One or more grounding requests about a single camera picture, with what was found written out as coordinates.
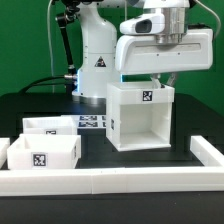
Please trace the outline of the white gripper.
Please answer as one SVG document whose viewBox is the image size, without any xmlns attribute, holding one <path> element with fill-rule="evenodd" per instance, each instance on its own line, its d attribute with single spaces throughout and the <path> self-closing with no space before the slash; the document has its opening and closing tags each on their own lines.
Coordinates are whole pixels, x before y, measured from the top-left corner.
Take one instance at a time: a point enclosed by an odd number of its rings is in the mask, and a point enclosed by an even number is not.
<svg viewBox="0 0 224 224">
<path fill-rule="evenodd" d="M 158 44 L 154 36 L 122 36 L 115 68 L 123 75 L 151 74 L 155 89 L 163 88 L 159 73 L 173 72 L 166 84 L 174 87 L 176 72 L 209 69 L 213 63 L 213 31 L 190 29 L 178 44 Z"/>
</svg>

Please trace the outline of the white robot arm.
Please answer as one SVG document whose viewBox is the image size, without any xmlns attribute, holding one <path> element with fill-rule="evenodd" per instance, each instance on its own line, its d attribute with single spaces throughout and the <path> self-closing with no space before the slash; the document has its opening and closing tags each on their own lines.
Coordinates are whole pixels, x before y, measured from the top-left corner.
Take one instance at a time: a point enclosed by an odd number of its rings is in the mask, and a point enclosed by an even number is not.
<svg viewBox="0 0 224 224">
<path fill-rule="evenodd" d="M 190 25 L 188 10 L 194 0 L 59 0 L 65 11 L 56 17 L 73 81 L 76 100 L 101 102 L 106 88 L 123 75 L 150 76 L 161 88 L 159 76 L 169 73 L 173 83 L 181 71 L 204 70 L 212 65 L 213 30 L 202 24 Z M 138 7 L 138 17 L 116 28 L 103 19 L 100 8 Z M 74 66 L 66 26 L 79 21 L 82 30 L 83 64 Z"/>
</svg>

